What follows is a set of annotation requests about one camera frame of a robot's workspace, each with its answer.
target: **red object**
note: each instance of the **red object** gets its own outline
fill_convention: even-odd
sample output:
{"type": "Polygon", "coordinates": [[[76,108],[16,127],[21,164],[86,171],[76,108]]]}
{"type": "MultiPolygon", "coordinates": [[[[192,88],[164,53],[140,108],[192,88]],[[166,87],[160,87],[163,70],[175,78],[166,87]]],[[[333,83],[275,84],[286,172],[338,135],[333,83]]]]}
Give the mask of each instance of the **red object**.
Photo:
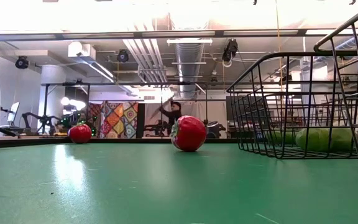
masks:
{"type": "Polygon", "coordinates": [[[184,115],[172,127],[171,142],[185,152],[195,152],[206,139],[206,128],[202,121],[184,115]]]}
{"type": "Polygon", "coordinates": [[[77,125],[68,130],[68,137],[74,143],[87,143],[92,137],[92,130],[86,124],[77,125]]]}

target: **green table surface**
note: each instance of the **green table surface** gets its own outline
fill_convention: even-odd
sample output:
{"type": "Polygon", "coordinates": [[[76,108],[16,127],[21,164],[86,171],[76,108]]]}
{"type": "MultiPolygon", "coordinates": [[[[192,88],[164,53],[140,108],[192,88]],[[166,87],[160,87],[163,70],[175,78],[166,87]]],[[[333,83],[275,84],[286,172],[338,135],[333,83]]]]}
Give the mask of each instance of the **green table surface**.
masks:
{"type": "Polygon", "coordinates": [[[236,144],[4,148],[0,223],[358,223],[358,162],[236,144]]]}

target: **white wall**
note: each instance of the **white wall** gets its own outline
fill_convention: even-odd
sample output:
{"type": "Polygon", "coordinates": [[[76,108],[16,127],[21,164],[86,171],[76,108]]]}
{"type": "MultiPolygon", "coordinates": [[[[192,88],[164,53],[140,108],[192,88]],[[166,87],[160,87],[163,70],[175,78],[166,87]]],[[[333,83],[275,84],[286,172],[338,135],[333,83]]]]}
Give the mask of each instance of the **white wall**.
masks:
{"type": "MultiPolygon", "coordinates": [[[[14,63],[0,57],[1,106],[8,109],[14,101],[20,101],[15,119],[16,126],[19,126],[22,113],[32,111],[38,114],[40,82],[41,75],[39,73],[30,69],[18,69],[14,63]]],[[[7,125],[6,121],[6,113],[1,112],[0,125],[7,125]]],[[[20,127],[24,126],[23,119],[21,119],[20,127]]],[[[31,123],[31,127],[37,128],[35,120],[31,123]]]]}

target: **dark hair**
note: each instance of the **dark hair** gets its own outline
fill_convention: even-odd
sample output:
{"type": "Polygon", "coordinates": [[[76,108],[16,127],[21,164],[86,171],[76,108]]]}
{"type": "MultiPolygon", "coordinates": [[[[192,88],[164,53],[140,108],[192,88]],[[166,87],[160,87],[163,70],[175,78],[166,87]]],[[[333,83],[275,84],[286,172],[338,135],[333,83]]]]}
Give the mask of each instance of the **dark hair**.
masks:
{"type": "Polygon", "coordinates": [[[172,106],[172,105],[177,105],[177,106],[179,106],[179,110],[181,110],[181,104],[180,104],[179,102],[172,101],[172,102],[171,102],[171,106],[172,106]]]}

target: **green object in basket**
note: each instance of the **green object in basket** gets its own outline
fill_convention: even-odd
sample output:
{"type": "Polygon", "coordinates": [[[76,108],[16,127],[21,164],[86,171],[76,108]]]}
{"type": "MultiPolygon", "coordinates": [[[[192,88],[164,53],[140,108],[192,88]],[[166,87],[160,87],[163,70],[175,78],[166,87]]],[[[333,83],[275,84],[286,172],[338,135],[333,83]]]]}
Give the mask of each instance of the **green object in basket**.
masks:
{"type": "MultiPolygon", "coordinates": [[[[296,145],[306,150],[306,129],[296,135],[296,145]]],[[[352,131],[349,128],[333,128],[331,133],[331,147],[329,144],[329,128],[310,128],[308,137],[308,151],[315,152],[349,152],[352,145],[352,131]]]]}
{"type": "MultiPolygon", "coordinates": [[[[270,133],[267,131],[266,133],[267,140],[270,144],[281,144],[282,143],[282,136],[283,133],[280,133],[280,131],[272,131],[272,136],[270,136],[270,133]]],[[[295,136],[296,133],[292,133],[292,131],[288,130],[285,132],[285,144],[295,144],[295,136]]]]}

